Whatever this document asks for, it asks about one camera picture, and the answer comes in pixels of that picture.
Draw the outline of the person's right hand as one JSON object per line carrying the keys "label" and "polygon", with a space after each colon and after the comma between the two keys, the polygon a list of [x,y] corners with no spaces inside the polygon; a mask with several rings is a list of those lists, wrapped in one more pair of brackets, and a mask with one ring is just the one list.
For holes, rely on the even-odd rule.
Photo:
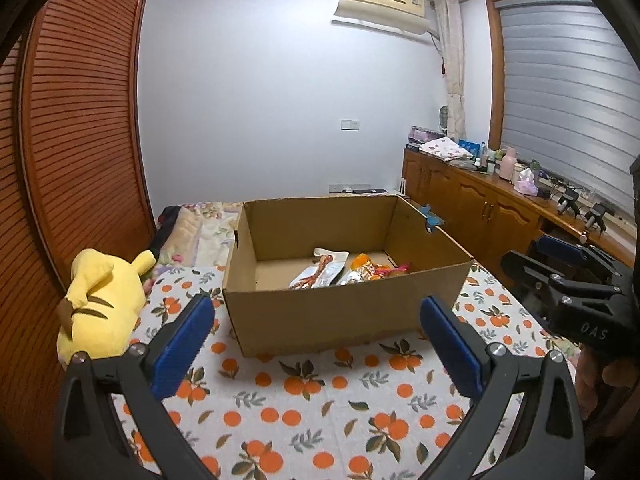
{"label": "person's right hand", "polygon": [[617,437],[631,428],[639,413],[639,370],[634,362],[618,360],[603,366],[596,352],[582,346],[576,368],[575,388],[582,419],[587,420],[603,404],[604,388],[618,395],[615,410],[604,418],[600,434]]}

